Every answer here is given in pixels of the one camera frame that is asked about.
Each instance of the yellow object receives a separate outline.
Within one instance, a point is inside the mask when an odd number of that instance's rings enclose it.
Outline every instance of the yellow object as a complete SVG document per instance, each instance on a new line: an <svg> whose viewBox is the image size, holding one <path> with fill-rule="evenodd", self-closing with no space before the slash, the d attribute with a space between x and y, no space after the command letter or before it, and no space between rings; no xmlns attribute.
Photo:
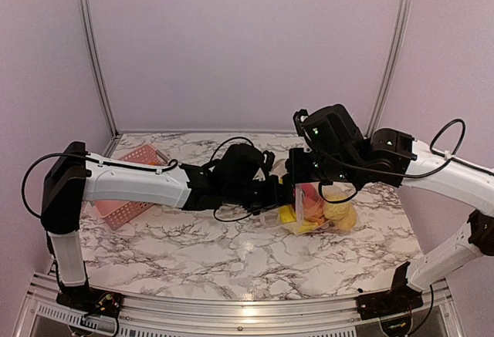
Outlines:
<svg viewBox="0 0 494 337"><path fill-rule="evenodd" d="M324 217L306 217L306 220L310 221L311 223L316 223L318 226L320 226L326 222L324 220Z"/></svg>
<svg viewBox="0 0 494 337"><path fill-rule="evenodd" d="M288 204L279 209L279 219L282 224L293 223L296 221L296 213L292 205Z"/></svg>
<svg viewBox="0 0 494 337"><path fill-rule="evenodd" d="M319 227L318 223L313 223L308 220L304 220L303 224L299 227L299 234L307 233L308 231L314 231Z"/></svg>
<svg viewBox="0 0 494 337"><path fill-rule="evenodd" d="M345 194L335 193L325 197L328 201L340 201L347 198ZM339 221L344 219L348 215L348 211L352 208L350 202L344 204L328 204L326 203L323 208L324 217L327 220Z"/></svg>
<svg viewBox="0 0 494 337"><path fill-rule="evenodd" d="M340 221L336 221L336 227L341 231L349 231L352 227L357 223L357 212L350 206L350 209L347 212L347 216L345 216Z"/></svg>

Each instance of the pink plastic basket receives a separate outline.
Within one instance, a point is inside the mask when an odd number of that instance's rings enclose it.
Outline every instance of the pink plastic basket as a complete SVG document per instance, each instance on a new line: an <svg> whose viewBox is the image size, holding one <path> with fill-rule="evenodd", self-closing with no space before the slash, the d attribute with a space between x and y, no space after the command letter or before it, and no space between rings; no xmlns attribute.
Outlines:
<svg viewBox="0 0 494 337"><path fill-rule="evenodd" d="M150 165L164 165L164 162L167 162L160 159L156 154L156 149L149 144L145 144L126 154L120 160ZM106 221L112 230L118 229L152 205L146 202L126 201L97 201L95 203L99 216Z"/></svg>

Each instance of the black bracket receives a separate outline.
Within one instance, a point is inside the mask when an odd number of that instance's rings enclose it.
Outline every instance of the black bracket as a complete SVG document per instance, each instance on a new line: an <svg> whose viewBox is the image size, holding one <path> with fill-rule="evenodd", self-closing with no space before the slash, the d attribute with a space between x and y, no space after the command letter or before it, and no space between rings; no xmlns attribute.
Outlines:
<svg viewBox="0 0 494 337"><path fill-rule="evenodd" d="M472 236L469 243L474 244L486 256L494 256L494 217L473 211L469 220Z"/></svg>
<svg viewBox="0 0 494 337"><path fill-rule="evenodd" d="M72 142L64 153L86 156L86 145ZM86 161L74 157L60 157L49 170L41 211L41 224L46 231L67 234L79 230L87 174Z"/></svg>
<svg viewBox="0 0 494 337"><path fill-rule="evenodd" d="M89 285L80 286L80 289L71 288L78 287L66 287L66 289L59 292L56 296L57 304L86 312L89 315L118 318L124 298L121 293L92 288ZM100 300L104 301L107 296L111 298L109 305L106 305L104 309L97 307L98 302Z"/></svg>
<svg viewBox="0 0 494 337"><path fill-rule="evenodd" d="M393 284L388 291L375 292L357 297L357 311L362 320L409 312L424 305L422 293L407 286L409 262L394 272Z"/></svg>

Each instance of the white cable tie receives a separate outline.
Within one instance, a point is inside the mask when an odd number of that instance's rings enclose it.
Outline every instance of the white cable tie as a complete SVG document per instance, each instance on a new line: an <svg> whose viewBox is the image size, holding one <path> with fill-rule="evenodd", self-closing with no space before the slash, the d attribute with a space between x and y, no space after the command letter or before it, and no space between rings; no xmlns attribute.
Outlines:
<svg viewBox="0 0 494 337"><path fill-rule="evenodd" d="M455 158L455 155L449 152L448 150L445 150L445 161L449 161L452 158Z"/></svg>

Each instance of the clear plastic bag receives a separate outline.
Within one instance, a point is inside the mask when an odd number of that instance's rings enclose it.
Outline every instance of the clear plastic bag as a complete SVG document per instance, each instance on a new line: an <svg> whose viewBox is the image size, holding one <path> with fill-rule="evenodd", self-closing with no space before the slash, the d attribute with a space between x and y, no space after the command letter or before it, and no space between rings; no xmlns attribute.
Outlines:
<svg viewBox="0 0 494 337"><path fill-rule="evenodd" d="M348 197L334 185L324 186L323 194L328 201L340 201ZM314 231L345 234L357 223L357 212L352 203L326 202L317 191L317 183L297 184L295 198L295 207L279 209L278 222L296 235Z"/></svg>

